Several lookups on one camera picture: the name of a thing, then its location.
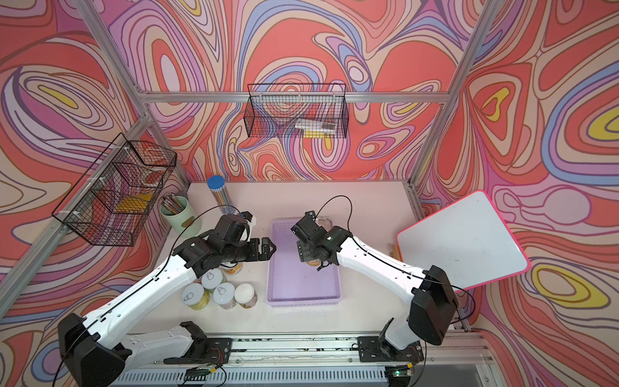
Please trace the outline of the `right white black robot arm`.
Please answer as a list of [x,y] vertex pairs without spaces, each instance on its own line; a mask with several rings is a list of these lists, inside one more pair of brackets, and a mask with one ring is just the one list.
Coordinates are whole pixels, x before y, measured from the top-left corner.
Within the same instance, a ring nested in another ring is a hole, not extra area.
[[332,264],[352,269],[406,304],[408,310],[390,319],[381,332],[387,350],[402,351],[418,341],[443,344],[458,307],[454,287],[443,269],[435,265],[422,269],[395,260],[342,227],[326,230],[317,223],[314,211],[306,212],[291,232],[298,239],[301,261],[320,261],[320,269]]

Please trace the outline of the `orange can plastic lid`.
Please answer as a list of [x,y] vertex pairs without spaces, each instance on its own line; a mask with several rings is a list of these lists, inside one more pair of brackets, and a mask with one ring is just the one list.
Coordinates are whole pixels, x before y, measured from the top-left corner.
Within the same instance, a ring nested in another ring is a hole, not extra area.
[[316,260],[312,260],[312,261],[307,261],[306,264],[308,264],[309,266],[312,266],[312,267],[320,267],[322,265],[322,261],[316,259]]

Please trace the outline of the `large blue label can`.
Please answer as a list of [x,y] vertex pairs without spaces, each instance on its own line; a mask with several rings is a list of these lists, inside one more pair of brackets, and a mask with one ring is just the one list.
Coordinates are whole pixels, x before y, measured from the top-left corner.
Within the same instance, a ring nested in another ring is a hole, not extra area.
[[319,227],[324,228],[327,232],[333,227],[333,223],[327,217],[317,217],[315,222],[319,225]]

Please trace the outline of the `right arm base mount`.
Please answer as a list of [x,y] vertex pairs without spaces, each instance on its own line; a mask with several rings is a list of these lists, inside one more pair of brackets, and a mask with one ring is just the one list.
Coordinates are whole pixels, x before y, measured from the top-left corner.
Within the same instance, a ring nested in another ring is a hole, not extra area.
[[425,361],[423,348],[419,341],[400,350],[386,340],[386,332],[392,322],[393,318],[385,324],[380,335],[359,336],[357,342],[351,345],[353,350],[358,351],[360,362],[406,362],[416,365]]

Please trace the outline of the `can with white plastic lid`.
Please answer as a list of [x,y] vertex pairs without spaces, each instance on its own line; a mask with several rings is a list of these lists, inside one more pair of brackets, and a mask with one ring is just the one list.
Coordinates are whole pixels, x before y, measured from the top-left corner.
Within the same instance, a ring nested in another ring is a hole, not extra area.
[[235,301],[244,309],[253,308],[257,303],[257,294],[254,286],[243,283],[235,288]]

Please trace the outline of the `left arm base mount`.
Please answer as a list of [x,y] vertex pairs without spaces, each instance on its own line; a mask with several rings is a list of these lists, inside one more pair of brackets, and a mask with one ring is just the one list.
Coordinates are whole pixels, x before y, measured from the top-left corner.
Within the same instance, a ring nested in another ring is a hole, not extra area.
[[165,364],[227,364],[231,355],[231,338],[208,337],[206,333],[191,321],[180,326],[190,334],[189,348],[180,356],[164,359]]

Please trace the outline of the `purple plastic perforated basket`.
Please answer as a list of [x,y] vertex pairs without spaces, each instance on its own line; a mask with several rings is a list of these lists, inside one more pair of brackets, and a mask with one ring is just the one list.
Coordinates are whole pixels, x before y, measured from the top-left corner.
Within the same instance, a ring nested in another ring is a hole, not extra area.
[[272,223],[277,251],[269,260],[266,303],[274,307],[337,304],[342,299],[339,268],[318,270],[300,260],[298,238],[291,232],[296,219]]

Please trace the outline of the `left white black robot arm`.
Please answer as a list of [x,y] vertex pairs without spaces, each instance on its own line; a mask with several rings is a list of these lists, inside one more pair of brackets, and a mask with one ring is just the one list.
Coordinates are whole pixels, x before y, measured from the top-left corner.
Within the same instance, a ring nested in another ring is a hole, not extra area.
[[191,321],[162,332],[130,330],[177,291],[221,264],[269,261],[277,250],[268,238],[251,237],[256,220],[247,211],[224,214],[215,228],[188,238],[166,261],[117,298],[58,324],[62,364],[80,386],[108,386],[124,372],[155,361],[218,361],[204,331]]

